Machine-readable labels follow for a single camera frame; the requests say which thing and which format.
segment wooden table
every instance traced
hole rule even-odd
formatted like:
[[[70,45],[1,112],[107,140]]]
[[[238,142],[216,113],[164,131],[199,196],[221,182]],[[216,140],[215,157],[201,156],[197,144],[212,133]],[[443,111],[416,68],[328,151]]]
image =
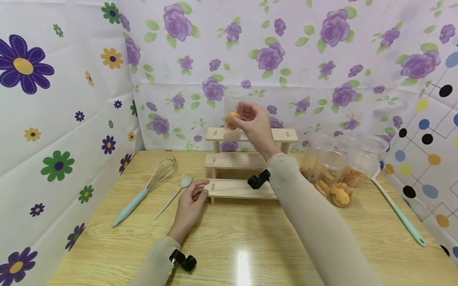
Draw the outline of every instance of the wooden table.
[[[144,187],[158,163],[175,155],[179,170],[118,227],[118,212]],[[205,152],[141,151],[89,222],[62,262],[50,285],[128,285],[151,248],[164,236],[175,215],[177,199],[153,220],[180,178],[210,178]],[[223,178],[247,178],[247,171],[220,171]],[[385,285],[456,286],[458,271],[383,175],[379,182],[417,227],[428,246],[421,247],[373,186],[350,208],[339,210],[364,254]],[[299,238],[276,200],[216,200],[206,204],[183,252],[198,264],[192,275],[176,267],[169,285],[323,285]]]

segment white spoon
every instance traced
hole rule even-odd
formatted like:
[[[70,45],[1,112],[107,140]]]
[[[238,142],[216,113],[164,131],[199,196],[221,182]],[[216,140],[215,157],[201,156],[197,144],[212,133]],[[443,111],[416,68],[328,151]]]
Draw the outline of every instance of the white spoon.
[[[176,195],[178,195],[178,193],[181,191],[182,188],[186,188],[187,186],[189,186],[192,182],[192,177],[189,176],[189,175],[185,175],[181,178],[181,181],[180,181],[180,187],[178,188],[178,190],[176,190],[175,194],[173,194],[170,199],[164,204],[164,206],[162,207],[162,209],[158,212],[158,214],[156,215],[156,217],[154,219],[157,219],[161,214],[162,212],[170,205],[170,203],[173,201],[173,199],[176,197]]]

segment beige sleeve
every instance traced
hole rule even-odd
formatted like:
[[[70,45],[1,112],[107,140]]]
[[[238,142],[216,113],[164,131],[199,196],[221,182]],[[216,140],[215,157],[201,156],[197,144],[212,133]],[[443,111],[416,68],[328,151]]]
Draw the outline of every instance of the beige sleeve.
[[[337,210],[283,154],[267,161],[270,185],[326,286],[381,286]]]
[[[169,260],[180,244],[171,237],[163,237],[154,243],[140,269],[131,281],[131,286],[163,286],[172,274],[173,265]]]

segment person's left hand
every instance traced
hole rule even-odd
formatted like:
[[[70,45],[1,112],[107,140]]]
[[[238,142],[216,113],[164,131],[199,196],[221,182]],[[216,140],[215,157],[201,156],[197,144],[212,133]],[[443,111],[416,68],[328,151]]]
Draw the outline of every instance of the person's left hand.
[[[208,196],[208,191],[199,186],[208,183],[209,180],[192,182],[178,199],[175,222],[167,236],[173,238],[179,244],[183,242],[186,234],[188,234],[202,213],[202,206]]]

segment yellow flower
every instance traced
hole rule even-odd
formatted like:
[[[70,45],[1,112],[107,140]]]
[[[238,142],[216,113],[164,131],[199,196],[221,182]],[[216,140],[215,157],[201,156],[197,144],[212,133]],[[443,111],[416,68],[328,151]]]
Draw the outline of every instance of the yellow flower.
[[[38,129],[30,127],[29,129],[24,130],[24,137],[27,138],[27,141],[33,141],[40,139],[41,132],[38,132]]]
[[[100,57],[104,60],[104,65],[108,65],[112,70],[116,67],[117,69],[121,68],[121,64],[124,61],[121,59],[121,53],[116,52],[114,48],[108,50],[104,49],[104,54],[100,54]]]
[[[127,139],[129,139],[130,142],[133,142],[135,140],[135,137],[136,137],[135,133],[131,132],[127,136]]]
[[[94,80],[92,79],[91,74],[88,71],[85,71],[84,73],[86,74],[87,83],[90,86],[94,86]]]

